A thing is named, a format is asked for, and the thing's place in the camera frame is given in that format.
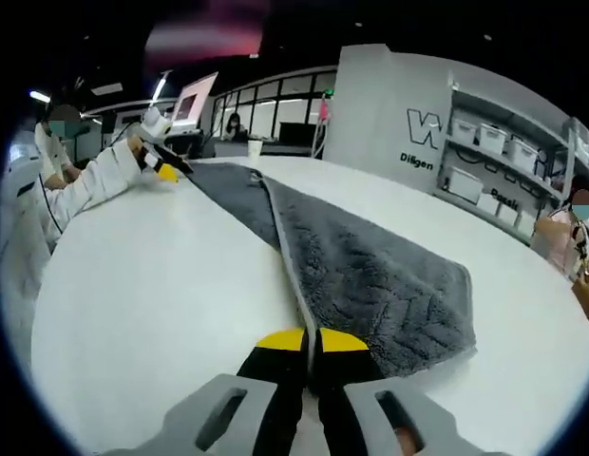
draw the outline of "towel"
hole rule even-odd
[[[197,164],[187,177],[282,253],[308,329],[360,338],[385,376],[474,347],[461,264],[244,166]]]

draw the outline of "person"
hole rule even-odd
[[[35,143],[41,153],[41,176],[47,189],[65,188],[67,184],[79,178],[81,171],[71,163],[65,147],[51,131],[47,117],[35,125]]]
[[[581,190],[589,193],[589,180],[574,176],[569,197],[559,209],[536,222],[531,238],[531,248],[568,276],[575,272],[580,260],[589,257],[587,228],[572,210],[573,198]]]
[[[34,151],[33,133],[21,132],[19,135],[20,144]],[[16,190],[12,193],[17,196],[15,203],[6,199],[0,205],[1,307],[8,341],[28,379],[37,295],[43,272],[58,239],[78,214],[130,187],[141,174],[143,166],[140,163],[143,163],[145,153],[138,136],[121,140],[91,161],[75,182],[55,190],[42,185],[39,175],[35,179],[34,173],[38,173],[41,164],[28,172],[27,182],[32,181],[20,190],[18,188],[25,182],[17,179],[11,166],[6,166],[1,183],[2,195],[6,195],[6,189],[11,188]],[[35,163],[38,154],[38,151],[28,154],[30,160],[26,166]],[[73,258],[73,267],[86,269],[85,265],[77,264],[76,257]]]
[[[248,132],[246,128],[241,124],[241,120],[239,118],[239,114],[234,112],[231,116],[229,116],[229,122],[227,122],[227,127],[225,128],[225,136],[223,139],[225,141],[240,141],[241,139],[247,139]]]

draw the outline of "desk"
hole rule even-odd
[[[536,456],[559,432],[589,386],[589,322],[550,265],[397,182],[317,160],[258,167],[468,268],[478,352],[413,379],[467,440]],[[258,338],[293,325],[294,307],[271,248],[189,182],[148,183],[66,230],[37,303],[33,378],[83,446],[134,447],[191,391],[235,372]]]
[[[217,141],[215,142],[215,153],[217,158],[247,157],[248,143]],[[264,142],[260,155],[309,157],[312,155],[312,149],[304,146]]]

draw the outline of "computer screen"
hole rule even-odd
[[[201,110],[218,75],[218,73],[213,73],[195,81],[182,90],[172,113],[172,122],[174,124],[198,123]]]

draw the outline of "paper cup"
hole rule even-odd
[[[260,150],[263,147],[263,141],[250,140],[248,141],[248,160],[252,166],[257,165],[260,157]]]

